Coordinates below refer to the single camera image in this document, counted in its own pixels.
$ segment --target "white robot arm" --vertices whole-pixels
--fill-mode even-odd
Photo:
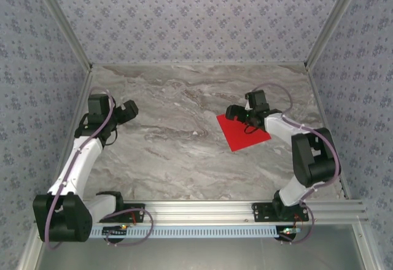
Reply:
[[[333,140],[326,128],[304,130],[301,124],[284,118],[280,110],[271,110],[263,90],[247,93],[246,99],[245,107],[229,106],[226,118],[260,128],[292,146],[295,175],[284,188],[276,192],[272,202],[278,220],[286,220],[288,216],[293,217],[294,209],[312,190],[333,179],[335,160],[332,150],[316,134],[323,136],[334,148]]]
[[[61,174],[46,195],[37,195],[33,201],[34,215],[43,241],[48,220],[49,241],[86,241],[93,224],[123,209],[121,194],[115,191],[99,193],[89,202],[82,201],[88,176],[106,141],[113,132],[117,136],[118,125],[132,120],[138,114],[133,101],[123,105],[114,106],[110,115],[107,95],[89,96],[89,113],[84,115],[75,131],[74,145]]]

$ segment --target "wire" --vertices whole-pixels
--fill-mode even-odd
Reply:
[[[138,245],[138,244],[141,244],[142,242],[145,242],[145,241],[149,238],[149,236],[152,234],[153,229],[154,229],[154,220],[153,220],[153,216],[152,216],[152,214],[150,214],[147,210],[142,209],[142,208],[121,210],[120,212],[115,212],[115,213],[113,213],[113,214],[106,215],[106,216],[104,217],[104,219],[106,219],[106,218],[111,218],[111,217],[115,217],[115,216],[122,215],[122,214],[129,213],[129,212],[144,212],[145,214],[147,214],[147,215],[149,216],[150,222],[151,222],[150,230],[147,232],[146,236],[145,236],[144,238],[142,238],[141,240],[136,241],[136,242],[129,242],[129,243],[127,243],[127,244],[113,244],[113,243],[111,243],[111,242],[109,241],[109,238],[108,238],[109,235],[111,234],[111,231],[110,231],[110,232],[108,232],[108,233],[106,234],[106,238],[105,238],[105,240],[106,240],[106,242],[107,242],[107,245],[111,245],[111,246],[114,246],[114,247],[132,247],[132,246],[134,246],[134,245]]]
[[[136,225],[136,219],[134,212],[131,212],[131,216],[133,217],[133,224]]]
[[[249,126],[249,125],[247,125],[246,127],[245,127],[245,129],[244,129],[244,133],[246,133],[246,134],[252,134],[252,133],[254,133],[255,131],[257,131],[259,128],[258,127],[254,127],[254,130],[252,130],[252,131],[250,131],[250,132],[247,132],[247,129],[248,128],[250,128],[251,126]]]
[[[300,231],[303,229],[303,219],[298,215],[298,214],[294,214],[295,215],[295,227],[296,227],[296,222],[297,222],[297,219],[299,219],[301,222],[302,222],[302,227],[300,228]]]
[[[116,142],[116,140],[117,140],[117,129],[115,129],[115,140],[113,140],[113,142],[111,142],[111,143],[105,143],[105,145],[104,146],[110,146],[110,145],[112,145],[113,143],[115,143]]]
[[[45,223],[45,232],[44,232],[44,234],[45,234],[44,235],[44,241],[45,241],[46,248],[48,250],[55,250],[55,249],[57,249],[61,245],[61,242],[59,242],[54,247],[51,247],[50,242],[49,242],[49,229],[50,229],[50,222],[51,222],[52,217],[53,217],[53,212],[55,211],[55,207],[56,207],[56,204],[57,204],[57,202],[59,200],[60,194],[63,191],[64,184],[67,183],[67,180],[68,180],[68,177],[69,177],[69,175],[71,173],[71,170],[74,167],[75,162],[78,159],[78,156],[81,154],[82,149],[90,142],[90,140],[92,140],[99,132],[101,132],[101,130],[106,126],[108,121],[111,119],[111,116],[112,116],[112,113],[113,113],[113,108],[115,106],[115,102],[114,102],[114,99],[113,99],[112,95],[110,94],[110,92],[108,90],[104,89],[104,88],[101,88],[101,87],[93,87],[93,88],[90,89],[89,95],[93,91],[95,91],[95,90],[101,90],[101,91],[105,92],[105,94],[108,95],[109,100],[111,102],[111,108],[109,109],[108,116],[106,117],[105,121],[101,124],[101,126],[92,135],[90,135],[90,137],[87,138],[79,146],[79,148],[77,149],[76,153],[74,154],[74,156],[73,156],[73,158],[72,158],[72,160],[71,160],[71,162],[70,162],[70,164],[69,164],[69,166],[67,168],[66,174],[64,175],[64,178],[61,181],[61,184],[59,185],[59,188],[58,188],[58,190],[56,192],[55,198],[53,199],[52,204],[50,205],[50,209],[49,209],[48,216],[47,216],[47,221]]]
[[[302,198],[300,199],[300,201],[299,201],[300,207],[304,207],[305,209],[307,209],[307,211],[308,211],[309,214],[311,215],[311,228],[310,228],[310,230],[308,231],[307,235],[306,235],[303,239],[301,239],[301,240],[299,240],[299,241],[293,241],[293,240],[291,240],[290,238],[288,238],[287,236],[283,236],[283,237],[285,237],[286,239],[290,240],[291,243],[293,243],[293,244],[299,244],[299,243],[304,242],[304,241],[306,241],[307,239],[309,239],[309,237],[311,236],[311,233],[312,233],[312,231],[313,231],[314,224],[315,224],[314,214],[313,214],[313,212],[311,211],[311,209],[305,204],[305,199],[306,199],[307,197],[309,197],[311,194],[313,194],[313,192],[316,191],[317,188],[329,186],[330,184],[334,183],[334,181],[336,181],[336,179],[338,178],[338,174],[340,173],[340,162],[338,161],[338,155],[337,155],[336,150],[334,149],[333,145],[329,142],[329,140],[327,140],[327,138],[326,138],[325,136],[323,136],[322,134],[320,134],[320,133],[318,133],[317,131],[313,130],[312,128],[309,128],[309,127],[306,127],[306,126],[304,126],[304,125],[298,124],[298,123],[296,123],[295,121],[292,121],[292,120],[290,120],[290,119],[288,119],[288,118],[286,117],[286,113],[290,112],[290,110],[291,110],[291,109],[293,108],[293,106],[294,106],[294,101],[293,101],[292,96],[290,95],[289,91],[288,91],[285,87],[281,86],[280,84],[271,83],[271,82],[262,83],[262,84],[256,86],[256,87],[253,89],[253,91],[258,90],[259,88],[264,87],[264,86],[274,86],[274,87],[278,87],[278,88],[284,90],[284,92],[287,94],[287,96],[288,96],[288,98],[289,98],[289,107],[288,107],[285,111],[282,112],[282,114],[281,114],[282,120],[283,120],[284,122],[286,122],[287,124],[289,124],[289,125],[295,127],[295,128],[303,129],[303,130],[305,130],[305,131],[307,131],[307,132],[310,132],[310,133],[314,134],[314,135],[317,136],[318,138],[320,138],[320,139],[326,144],[326,146],[329,148],[329,150],[331,151],[331,153],[332,153],[332,155],[333,155],[334,163],[335,163],[335,170],[334,170],[334,175],[333,175],[333,177],[332,177],[329,181],[327,181],[327,182],[324,182],[324,183],[319,184],[319,185],[315,185],[315,186],[313,187],[313,189],[310,189],[305,195],[303,195],[303,197],[302,197]]]

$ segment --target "marble floor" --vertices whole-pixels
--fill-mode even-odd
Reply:
[[[84,198],[103,190],[125,199],[271,199],[293,176],[290,147],[274,137],[231,152],[216,116],[263,82],[292,94],[294,120],[313,127],[321,118],[304,66],[94,66],[93,86],[117,103],[132,99],[139,115],[118,128],[89,176]],[[279,88],[264,89],[272,108],[289,103]],[[336,199],[340,184],[315,198]]]

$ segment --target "red square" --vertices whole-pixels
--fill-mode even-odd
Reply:
[[[245,124],[239,121],[227,120],[225,115],[218,115],[217,120],[232,152],[271,139],[269,133],[263,132],[261,129],[251,134],[245,133]]]

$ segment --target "blue floral wallpaper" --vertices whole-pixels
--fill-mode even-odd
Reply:
[[[304,61],[335,0],[58,0],[92,63]]]
[[[393,269],[393,0],[352,0],[312,72],[351,193]]]
[[[42,0],[0,0],[0,269],[15,269],[85,74]]]

